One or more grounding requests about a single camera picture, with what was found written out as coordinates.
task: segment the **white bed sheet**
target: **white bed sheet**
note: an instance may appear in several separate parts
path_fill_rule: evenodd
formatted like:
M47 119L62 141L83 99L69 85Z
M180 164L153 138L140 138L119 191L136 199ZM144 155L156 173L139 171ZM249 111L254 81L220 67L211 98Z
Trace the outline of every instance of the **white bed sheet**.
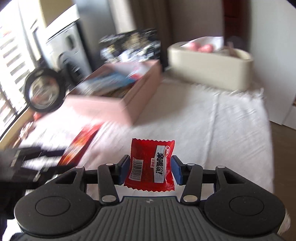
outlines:
M21 146L67 147L85 125L98 122L99 119L80 116L72 107L62 105L37 121L36 129ZM223 165L273 192L271 133L260 90L230 93L167 79L133 127L105 123L80 165L96 169L104 163L117 163L123 155L130 154L132 138L175 140L173 154L184 163L196 163L205 169ZM120 198L180 198L184 187L175 182L175 191L170 192L138 191L124 186L116 189ZM212 185L204 185L202 198L212 192ZM97 185L89 185L87 193L97 199Z

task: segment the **white label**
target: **white label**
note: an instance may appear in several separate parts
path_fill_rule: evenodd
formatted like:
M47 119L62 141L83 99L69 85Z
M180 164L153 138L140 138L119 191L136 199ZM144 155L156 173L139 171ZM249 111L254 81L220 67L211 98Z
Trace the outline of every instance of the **white label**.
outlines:
M157 146L154 160L154 182L163 183L165 180L166 156L164 154L165 146Z
M150 167L154 167L154 158L151 158Z
M169 153L170 153L170 147L169 146L166 146L165 147L165 157L167 157L168 155L169 155Z
M132 165L129 179L140 182L141 176L142 176L142 168L143 168L143 160L138 160L133 158L133 165Z

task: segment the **red snack packet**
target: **red snack packet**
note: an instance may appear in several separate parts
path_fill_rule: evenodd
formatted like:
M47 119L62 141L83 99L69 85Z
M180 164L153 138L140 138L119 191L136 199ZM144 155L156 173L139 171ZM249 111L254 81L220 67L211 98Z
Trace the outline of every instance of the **red snack packet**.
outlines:
M175 141L139 140L131 142L130 170L124 186L143 191L175 190L170 158Z
M45 116L47 113L38 113L38 112L35 112L34 115L33 115L33 119L34 121L37 121L39 120L41 117Z
M68 164L77 166L101 126L102 123L91 127L84 127L72 141L70 146L65 150L58 166L65 166Z

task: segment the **metal rivet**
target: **metal rivet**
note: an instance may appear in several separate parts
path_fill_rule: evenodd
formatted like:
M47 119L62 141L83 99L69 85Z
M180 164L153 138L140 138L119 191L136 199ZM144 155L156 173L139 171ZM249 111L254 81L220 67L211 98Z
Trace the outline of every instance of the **metal rivet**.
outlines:
M105 195L102 197L103 202L114 202L116 201L116 197L114 195Z
M197 196L195 195L186 195L183 197L185 202L196 202L198 200Z

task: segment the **ribbed gray surface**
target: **ribbed gray surface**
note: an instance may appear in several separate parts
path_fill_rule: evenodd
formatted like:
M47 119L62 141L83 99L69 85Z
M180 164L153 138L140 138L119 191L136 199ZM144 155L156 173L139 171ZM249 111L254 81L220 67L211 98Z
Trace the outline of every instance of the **ribbed gray surface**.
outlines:
M45 240L24 235L21 241ZM280 241L275 234L266 237L237 238L215 230L199 209L179 204L175 197L125 197L117 206L104 207L85 229L52 241Z

